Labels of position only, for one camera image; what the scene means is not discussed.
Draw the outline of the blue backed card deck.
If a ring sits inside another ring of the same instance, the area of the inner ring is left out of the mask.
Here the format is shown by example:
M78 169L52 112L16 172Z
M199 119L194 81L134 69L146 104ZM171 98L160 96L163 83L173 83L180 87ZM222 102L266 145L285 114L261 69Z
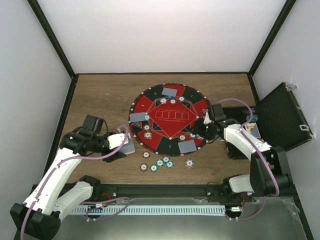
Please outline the blue backed card deck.
M120 150L119 152L129 155L135 153L136 149L134 146L134 142L131 137L128 138L128 143L126 143Z

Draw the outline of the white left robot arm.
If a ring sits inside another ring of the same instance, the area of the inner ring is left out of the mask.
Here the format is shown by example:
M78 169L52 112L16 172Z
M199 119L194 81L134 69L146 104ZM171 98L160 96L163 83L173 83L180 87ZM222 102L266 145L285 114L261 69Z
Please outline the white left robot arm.
M121 148L129 142L129 129L121 124L118 132L101 134L106 121L87 115L82 126L68 132L59 145L55 158L40 183L23 203L15 203L10 215L19 232L38 240L51 240L64 218L78 205L97 202L102 196L100 180L85 175L66 193L67 180L82 160L116 160Z

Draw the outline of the blue white chip seat two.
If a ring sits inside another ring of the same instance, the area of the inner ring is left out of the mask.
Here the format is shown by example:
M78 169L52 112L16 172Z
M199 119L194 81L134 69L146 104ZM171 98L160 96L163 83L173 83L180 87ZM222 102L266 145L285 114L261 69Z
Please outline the blue white chip seat two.
M152 133L149 132L149 131L146 131L143 136L144 136L145 139L151 139L152 138Z

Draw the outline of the teal 50 chip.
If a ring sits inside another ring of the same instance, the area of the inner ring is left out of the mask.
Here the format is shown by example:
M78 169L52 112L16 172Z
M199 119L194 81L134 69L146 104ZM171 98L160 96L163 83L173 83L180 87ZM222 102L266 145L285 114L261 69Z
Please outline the teal 50 chip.
M146 121L149 121L149 120L151 119L151 117L150 117L150 115L146 114L145 117L144 117L144 119L145 119Z

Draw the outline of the red poker chip stack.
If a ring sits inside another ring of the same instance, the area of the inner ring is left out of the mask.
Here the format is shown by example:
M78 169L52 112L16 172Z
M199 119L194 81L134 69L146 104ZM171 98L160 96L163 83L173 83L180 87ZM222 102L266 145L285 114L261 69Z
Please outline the red poker chip stack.
M148 165L146 163L142 163L139 167L139 169L142 171L142 172L145 172L149 169Z

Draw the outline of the red 100 chip off mat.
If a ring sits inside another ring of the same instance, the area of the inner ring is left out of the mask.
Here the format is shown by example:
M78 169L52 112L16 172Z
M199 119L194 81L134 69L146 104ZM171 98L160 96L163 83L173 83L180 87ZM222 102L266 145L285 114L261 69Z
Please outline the red 100 chip off mat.
M143 158L147 159L150 157L150 153L148 151L145 151L143 154L142 154Z

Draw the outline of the blue card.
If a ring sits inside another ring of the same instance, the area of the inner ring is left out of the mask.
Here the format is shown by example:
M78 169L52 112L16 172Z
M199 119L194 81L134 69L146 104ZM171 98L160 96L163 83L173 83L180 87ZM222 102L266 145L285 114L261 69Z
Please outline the blue card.
M161 94L164 96L175 97L177 95L177 92L177 89L164 87Z
M146 113L145 112L131 113L130 117L129 117L130 123L142 122L145 120L146 120Z
M179 142L178 148L179 148L180 154L188 154L188 153L197 151L197 146L193 139Z

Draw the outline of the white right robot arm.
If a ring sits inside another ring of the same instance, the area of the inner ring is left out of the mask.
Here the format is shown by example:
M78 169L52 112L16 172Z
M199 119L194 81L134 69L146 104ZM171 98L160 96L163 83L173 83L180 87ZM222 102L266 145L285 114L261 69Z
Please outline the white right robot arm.
M286 151L249 134L237 120L227 118L220 104L210 106L204 117L195 122L191 132L206 141L221 138L236 147L250 161L248 175L224 179L222 195L225 200L232 202L240 193L276 197L281 191L293 186Z

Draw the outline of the blue white chip top seat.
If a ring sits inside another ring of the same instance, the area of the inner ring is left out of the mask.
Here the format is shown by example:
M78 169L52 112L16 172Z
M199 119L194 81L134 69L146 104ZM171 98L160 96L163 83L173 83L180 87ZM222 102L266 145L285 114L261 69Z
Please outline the blue white chip top seat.
M160 103L161 103L162 105L166 104L166 103L167 103L167 99L166 99L166 98L161 98L161 99L160 99Z

